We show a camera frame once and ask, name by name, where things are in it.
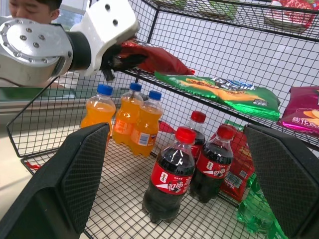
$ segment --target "barcode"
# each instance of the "barcode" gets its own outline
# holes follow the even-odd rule
[[[243,177],[243,178],[246,178],[247,175],[248,175],[248,174],[247,174],[245,171],[243,171],[243,170],[241,170],[241,172],[240,172],[240,174],[239,174],[239,176],[241,176],[241,177]]]
[[[147,146],[149,142],[150,135],[147,133],[141,133],[139,145]]]
[[[241,180],[239,177],[235,176],[231,172],[227,174],[225,181],[226,183],[234,185],[235,188],[239,188],[243,182],[243,180]]]

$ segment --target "black foam pad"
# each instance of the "black foam pad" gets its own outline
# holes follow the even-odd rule
[[[285,235],[319,238],[319,160],[301,140],[277,130],[247,125],[261,189]]]
[[[109,126],[70,134],[0,222],[0,239],[78,239],[98,190]]]

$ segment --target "green bottle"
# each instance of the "green bottle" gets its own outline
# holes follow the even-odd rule
[[[275,216],[261,190],[257,178],[251,185],[247,198],[239,205],[237,219],[247,225],[251,233],[266,234]]]
[[[274,223],[270,227],[266,239],[289,239],[285,236],[284,232],[281,230],[281,227],[278,221],[275,219]]]
[[[247,180],[247,188],[250,188],[251,185],[253,185],[253,182],[255,181],[256,178],[256,173],[251,175],[251,177]]]

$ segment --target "black hair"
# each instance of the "black hair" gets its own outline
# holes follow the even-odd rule
[[[51,11],[59,9],[62,3],[62,0],[36,0],[36,1],[45,5],[48,5]]]

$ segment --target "shelf rack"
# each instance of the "shelf rack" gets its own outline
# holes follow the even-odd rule
[[[203,19],[231,25],[235,27],[244,27],[247,29],[259,30],[268,33],[279,34],[283,36],[295,37],[298,39],[319,41],[318,11],[314,9],[299,9],[292,7],[282,7],[271,5],[271,0],[211,0],[215,9],[231,10],[236,9],[231,18],[223,15],[213,14],[207,11],[209,0],[143,0],[145,3],[156,9],[156,11],[179,14],[186,17]],[[293,32],[292,25],[286,29],[275,27],[264,22],[267,14],[273,15],[273,11],[278,11],[285,15],[285,12],[299,14],[300,17],[313,14],[314,21],[312,26],[305,32]]]
[[[136,77],[139,80],[148,82],[148,83],[150,83],[152,85],[159,86],[159,87],[161,87],[163,89],[172,91],[174,93],[177,93],[177,94],[179,94],[181,96],[184,96],[184,97],[187,97],[189,99],[192,99],[192,100],[194,100],[196,102],[199,102],[199,103],[201,103],[203,105],[206,105],[208,107],[217,109],[220,112],[224,112],[224,113],[226,113],[228,115],[231,115],[233,117],[241,119],[241,120],[243,120],[243,121],[245,121],[247,123],[273,128],[273,129],[282,131],[284,133],[293,135],[293,136],[301,139],[307,147],[309,147],[309,148],[311,148],[313,150],[319,151],[319,140],[316,137],[305,135],[305,134],[301,134],[301,133],[297,133],[297,132],[292,131],[292,130],[290,130],[288,128],[281,127],[281,126],[277,125],[276,122],[274,122],[274,121],[271,121],[271,120],[268,120],[268,119],[262,119],[262,118],[259,118],[259,117],[249,116],[249,115],[246,115],[244,113],[240,113],[240,112],[238,112],[238,111],[236,111],[236,110],[234,110],[234,109],[232,109],[230,107],[218,104],[218,103],[216,103],[216,102],[214,102],[214,101],[212,101],[210,99],[206,99],[206,98],[203,98],[203,97],[200,97],[200,96],[192,95],[192,94],[190,94],[190,93],[188,93],[186,91],[174,88],[171,85],[158,80],[153,74],[150,74],[150,73],[145,72],[145,71],[141,71],[140,69],[133,69],[133,70],[130,70],[130,71],[125,71],[125,73],[128,74],[128,75],[131,75],[133,77]]]
[[[181,59],[198,76],[222,77],[246,81],[273,91],[282,106],[289,101],[291,86],[318,85],[319,59],[318,13],[313,10],[270,6],[270,1],[214,0],[219,7],[236,6],[233,19],[202,14],[195,9],[206,0],[187,0],[184,8],[172,5],[175,0],[130,0],[140,22],[138,39],[165,48]],[[314,14],[313,25],[303,33],[281,30],[264,23],[270,10]],[[271,127],[301,138],[319,156],[317,138],[295,133],[275,122],[239,113],[226,106],[173,88],[153,75],[130,70],[116,73],[106,82],[115,88],[116,105],[131,82],[143,85],[142,93],[161,91],[164,114],[162,121],[175,129],[185,125],[193,110],[207,115],[204,125],[210,138],[226,120],[244,125],[253,123]],[[34,166],[49,160],[65,138],[79,129],[86,114],[84,102],[95,94],[104,75],[81,78],[76,89],[52,88],[51,84],[8,124],[11,142],[23,164],[34,173]],[[49,95],[68,98],[48,98]],[[173,134],[159,132],[153,155],[147,158],[131,155],[128,148],[110,141],[105,157],[100,189],[87,224],[90,238],[213,238],[262,239],[249,234],[236,220],[236,204],[225,195],[203,205],[187,196],[178,218],[171,225],[153,225],[139,207],[149,183],[154,156],[170,144]]]

